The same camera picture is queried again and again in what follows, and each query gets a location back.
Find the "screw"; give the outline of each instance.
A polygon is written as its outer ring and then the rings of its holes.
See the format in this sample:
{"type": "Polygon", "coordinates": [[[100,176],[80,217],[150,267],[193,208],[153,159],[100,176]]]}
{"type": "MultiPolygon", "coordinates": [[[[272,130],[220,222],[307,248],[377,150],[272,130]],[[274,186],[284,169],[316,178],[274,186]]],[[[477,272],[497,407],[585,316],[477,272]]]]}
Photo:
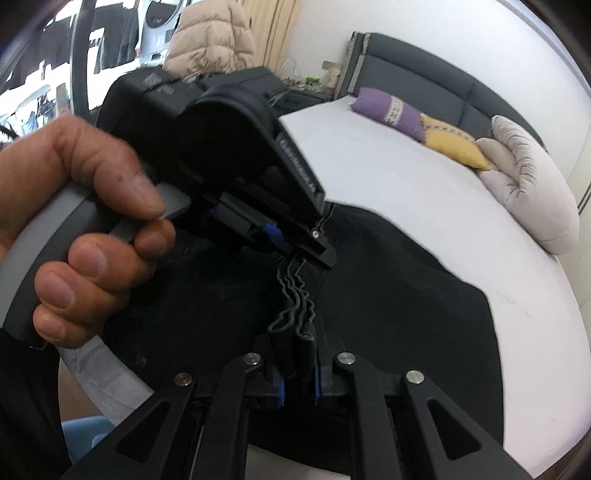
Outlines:
{"type": "Polygon", "coordinates": [[[410,383],[414,383],[415,385],[423,383],[425,380],[425,375],[418,370],[409,370],[407,372],[407,380],[410,383]]]}
{"type": "Polygon", "coordinates": [[[343,364],[343,365],[352,365],[355,363],[355,360],[357,360],[355,358],[355,356],[352,353],[349,352],[341,352],[336,356],[336,359],[339,361],[339,363],[343,364]]]}
{"type": "Polygon", "coordinates": [[[262,360],[261,356],[256,352],[247,353],[243,359],[244,363],[252,366],[260,364],[262,360]]]}
{"type": "Polygon", "coordinates": [[[187,387],[193,382],[193,377],[191,374],[187,372],[181,372],[174,377],[174,383],[176,383],[179,387],[187,387]]]}

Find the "white pillow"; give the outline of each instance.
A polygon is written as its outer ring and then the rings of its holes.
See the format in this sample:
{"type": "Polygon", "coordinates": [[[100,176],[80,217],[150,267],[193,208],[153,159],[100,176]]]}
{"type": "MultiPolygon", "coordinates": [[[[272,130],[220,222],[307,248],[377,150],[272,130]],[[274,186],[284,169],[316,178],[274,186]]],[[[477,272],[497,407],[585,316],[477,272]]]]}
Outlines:
{"type": "Polygon", "coordinates": [[[488,161],[491,170],[499,170],[515,180],[515,156],[506,146],[493,138],[479,138],[476,145],[488,161]]]}
{"type": "MultiPolygon", "coordinates": [[[[551,254],[563,255],[579,240],[579,213],[573,193],[554,161],[521,126],[504,116],[492,118],[495,138],[515,158],[511,171],[505,154],[502,170],[478,175],[500,204],[551,254]]],[[[485,145],[487,156],[503,152],[485,145]]]]}

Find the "light blue fabric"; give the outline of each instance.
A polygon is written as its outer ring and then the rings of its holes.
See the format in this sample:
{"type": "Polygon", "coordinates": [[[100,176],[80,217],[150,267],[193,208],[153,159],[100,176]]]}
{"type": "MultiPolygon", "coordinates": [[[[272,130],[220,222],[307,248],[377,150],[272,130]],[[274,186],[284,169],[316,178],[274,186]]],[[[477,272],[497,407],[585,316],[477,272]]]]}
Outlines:
{"type": "Polygon", "coordinates": [[[78,462],[104,439],[115,426],[105,417],[85,417],[61,424],[73,463],[78,462]]]}

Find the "finger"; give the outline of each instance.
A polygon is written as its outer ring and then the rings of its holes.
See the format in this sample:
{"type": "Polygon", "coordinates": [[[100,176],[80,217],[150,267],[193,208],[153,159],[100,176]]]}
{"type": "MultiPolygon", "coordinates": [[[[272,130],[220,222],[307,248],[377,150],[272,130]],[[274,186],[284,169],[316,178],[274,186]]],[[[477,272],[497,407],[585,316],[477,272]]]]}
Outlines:
{"type": "Polygon", "coordinates": [[[78,348],[99,334],[105,322],[72,323],[56,315],[45,305],[39,305],[33,312],[35,330],[47,342],[65,348],[78,348]]]}
{"type": "Polygon", "coordinates": [[[0,152],[0,244],[20,230],[69,178],[96,190],[113,210],[158,218],[164,203],[133,149],[73,115],[58,118],[0,152]]]}
{"type": "Polygon", "coordinates": [[[174,246],[176,232],[169,220],[155,220],[142,227],[134,239],[139,256],[149,260],[162,258],[174,246]]]}
{"type": "Polygon", "coordinates": [[[56,315],[74,323],[105,320],[129,300],[129,291],[107,292],[63,262],[48,262],[35,276],[35,292],[56,315]]]}
{"type": "Polygon", "coordinates": [[[74,271],[103,290],[129,290],[148,280],[155,264],[138,255],[134,247],[105,235],[89,233],[76,239],[68,253],[74,271]]]}

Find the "nightstand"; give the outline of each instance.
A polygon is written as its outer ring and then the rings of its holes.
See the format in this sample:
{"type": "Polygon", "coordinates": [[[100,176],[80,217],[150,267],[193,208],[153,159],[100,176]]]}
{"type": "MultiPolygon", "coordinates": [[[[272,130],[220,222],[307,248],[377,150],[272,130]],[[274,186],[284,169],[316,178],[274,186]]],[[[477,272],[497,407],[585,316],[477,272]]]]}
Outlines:
{"type": "Polygon", "coordinates": [[[329,93],[308,92],[307,90],[290,90],[277,100],[274,106],[279,115],[297,112],[319,103],[331,102],[333,95],[329,93]]]}

